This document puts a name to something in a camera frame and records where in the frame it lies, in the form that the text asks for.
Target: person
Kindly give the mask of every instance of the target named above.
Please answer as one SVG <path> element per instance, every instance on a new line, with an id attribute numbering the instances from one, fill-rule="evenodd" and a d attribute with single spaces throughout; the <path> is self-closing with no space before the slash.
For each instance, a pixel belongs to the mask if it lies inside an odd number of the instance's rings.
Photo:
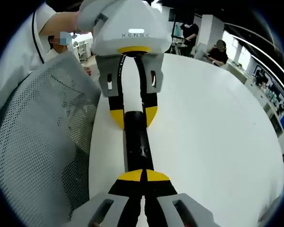
<path id="1" fill-rule="evenodd" d="M 226 64 L 228 56 L 226 54 L 226 43 L 223 40 L 218 40 L 217 45 L 214 45 L 205 55 L 205 57 L 218 66 Z"/>
<path id="2" fill-rule="evenodd" d="M 83 1 L 78 12 L 61 13 L 56 13 L 43 3 L 24 21 L 10 39 L 0 58 L 0 109 L 18 84 L 44 62 L 45 55 L 50 50 L 48 36 L 57 35 L 60 32 L 80 32 L 78 20 L 81 11 L 94 1 Z M 98 10 L 113 1 L 115 0 L 98 0 L 100 5 Z M 85 29 L 83 32 L 90 31 L 93 23 L 88 23 L 86 17 L 82 21 L 84 22 L 82 28 Z"/>
<path id="3" fill-rule="evenodd" d="M 188 25 L 188 24 L 182 24 L 181 29 L 183 30 L 183 36 L 185 38 L 184 44 L 187 46 L 185 48 L 182 48 L 182 55 L 189 57 L 195 42 L 197 35 L 199 33 L 199 27 L 196 24 Z"/>
<path id="4" fill-rule="evenodd" d="M 64 53 L 68 51 L 70 45 L 61 45 L 60 44 L 60 35 L 50 35 L 48 36 L 48 43 L 50 45 L 50 50 L 46 54 L 46 61 L 50 60 L 51 58 L 54 58 L 58 56 L 60 53 Z M 84 67 L 85 71 L 91 75 L 91 69 L 89 67 Z"/>

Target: black shirt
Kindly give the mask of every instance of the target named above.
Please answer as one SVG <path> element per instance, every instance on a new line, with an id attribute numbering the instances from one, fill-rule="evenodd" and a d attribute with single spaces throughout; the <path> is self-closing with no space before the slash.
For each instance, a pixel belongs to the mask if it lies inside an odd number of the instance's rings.
<path id="1" fill-rule="evenodd" d="M 187 46 L 194 46 L 195 45 L 195 41 L 197 38 L 197 35 L 199 33 L 199 27 L 196 24 L 193 24 L 191 27 L 185 27 L 185 24 L 181 25 L 181 29 L 183 30 L 183 36 L 184 38 L 187 38 L 189 36 L 191 36 L 192 34 L 196 34 L 196 37 L 189 40 L 185 40 L 184 44 Z"/>
<path id="2" fill-rule="evenodd" d="M 213 48 L 210 52 L 208 57 L 211 57 L 217 61 L 222 61 L 226 64 L 228 56 L 226 52 L 221 52 L 218 48 Z"/>

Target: black strip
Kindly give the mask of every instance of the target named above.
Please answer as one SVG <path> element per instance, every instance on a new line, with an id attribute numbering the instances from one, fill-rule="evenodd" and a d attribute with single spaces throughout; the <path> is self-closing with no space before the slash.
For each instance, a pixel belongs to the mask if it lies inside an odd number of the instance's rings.
<path id="1" fill-rule="evenodd" d="M 108 17 L 104 15 L 103 13 L 100 13 L 98 18 L 100 20 L 103 20 L 104 23 L 108 20 Z"/>
<path id="2" fill-rule="evenodd" d="M 148 181 L 145 196 L 161 197 L 177 195 L 177 191 L 170 181 Z"/>
<path id="3" fill-rule="evenodd" d="M 145 54 L 147 54 L 146 51 L 128 51 L 128 52 L 123 52 L 122 54 L 131 57 L 131 58 L 136 58 L 136 57 L 141 57 Z"/>
<path id="4" fill-rule="evenodd" d="M 137 225 L 144 190 L 139 181 L 117 180 L 111 187 L 109 194 L 129 197 L 119 219 L 118 227 L 134 227 Z"/>
<path id="5" fill-rule="evenodd" d="M 37 52 L 38 52 L 39 58 L 40 58 L 40 60 L 41 60 L 42 64 L 44 64 L 44 60 L 43 60 L 42 55 L 41 55 L 41 53 L 40 53 L 40 50 L 39 50 L 39 48 L 38 48 L 38 44 L 37 44 L 36 37 L 35 37 L 35 29 L 34 29 L 34 28 L 35 28 L 35 26 L 34 26 L 35 14 L 36 14 L 36 10 L 35 10 L 35 11 L 34 11 L 34 13 L 33 13 L 33 20 L 32 20 L 32 35 L 33 35 L 34 44 L 35 44 L 35 47 L 36 47 L 36 49 L 37 49 Z"/>
<path id="6" fill-rule="evenodd" d="M 129 111 L 125 114 L 124 130 L 128 171 L 138 169 L 153 170 L 144 115 L 140 111 Z"/>
<path id="7" fill-rule="evenodd" d="M 149 227 L 168 227 L 164 212 L 154 196 L 145 196 L 145 215 Z"/>
<path id="8" fill-rule="evenodd" d="M 176 28 L 176 13 L 174 14 L 174 24 L 172 26 L 171 37 L 173 37 L 173 35 L 175 33 L 175 28 Z"/>
<path id="9" fill-rule="evenodd" d="M 183 201 L 178 200 L 176 204 L 174 204 L 179 216 L 182 219 L 182 222 L 184 223 L 185 226 L 187 227 L 198 227 L 197 224 L 195 223 L 194 218 L 191 216 L 188 208 L 186 205 L 183 203 Z"/>
<path id="10" fill-rule="evenodd" d="M 153 107 L 158 105 L 157 93 L 145 94 L 143 99 L 144 107 Z"/>
<path id="11" fill-rule="evenodd" d="M 135 57 L 134 61 L 136 62 L 138 71 L 139 71 L 139 76 L 140 76 L 140 95 L 142 98 L 142 102 L 143 102 L 143 98 L 144 95 L 146 94 L 146 73 L 145 73 L 145 69 L 144 69 L 144 65 L 143 62 L 141 60 L 141 57 Z"/>
<path id="12" fill-rule="evenodd" d="M 147 187 L 147 185 L 146 185 L 146 183 L 147 183 L 147 171 L 146 171 L 146 169 L 142 170 L 140 182 L 143 183 L 143 188 Z"/>
<path id="13" fill-rule="evenodd" d="M 122 68 L 126 56 L 121 57 L 117 75 L 118 96 L 108 97 L 110 110 L 124 110 L 124 99 L 122 90 Z"/>

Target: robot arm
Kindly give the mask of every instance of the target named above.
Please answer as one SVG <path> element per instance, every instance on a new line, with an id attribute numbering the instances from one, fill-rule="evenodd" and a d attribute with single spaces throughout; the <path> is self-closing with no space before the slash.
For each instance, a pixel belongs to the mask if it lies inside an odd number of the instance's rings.
<path id="1" fill-rule="evenodd" d="M 109 193 L 98 194 L 77 208 L 64 226 L 101 223 L 102 227 L 134 227 L 140 215 L 142 195 L 145 195 L 144 210 L 150 227 L 219 227 L 208 209 L 187 194 L 177 194 L 167 176 L 151 170 L 121 175 Z"/>
<path id="2" fill-rule="evenodd" d="M 122 66 L 125 57 L 135 59 L 148 127 L 157 112 L 157 93 L 163 82 L 161 67 L 164 52 L 171 45 L 171 34 L 160 12 L 141 0 L 92 1 L 81 7 L 78 26 L 83 31 L 93 29 L 93 52 L 97 55 L 102 93 L 108 97 L 110 113 L 122 129 Z M 107 82 L 112 82 L 112 89 L 108 89 Z"/>

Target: window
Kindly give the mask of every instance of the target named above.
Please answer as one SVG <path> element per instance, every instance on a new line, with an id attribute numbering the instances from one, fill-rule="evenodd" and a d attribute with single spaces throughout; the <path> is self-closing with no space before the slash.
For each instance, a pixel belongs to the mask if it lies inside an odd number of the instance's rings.
<path id="1" fill-rule="evenodd" d="M 250 61 L 250 53 L 245 47 L 242 47 L 238 63 L 242 65 L 242 68 L 244 70 L 247 70 L 249 61 Z"/>
<path id="2" fill-rule="evenodd" d="M 226 53 L 229 59 L 233 60 L 236 56 L 238 41 L 227 31 L 224 31 L 222 40 L 226 43 Z"/>
<path id="3" fill-rule="evenodd" d="M 72 43 L 74 43 L 75 41 L 81 42 L 81 41 L 85 41 L 85 40 L 88 40 L 88 39 L 92 40 L 92 38 L 93 38 L 93 35 L 92 35 L 91 32 L 89 32 L 87 34 L 77 34 L 76 33 L 76 35 L 77 35 L 77 37 L 72 39 Z"/>

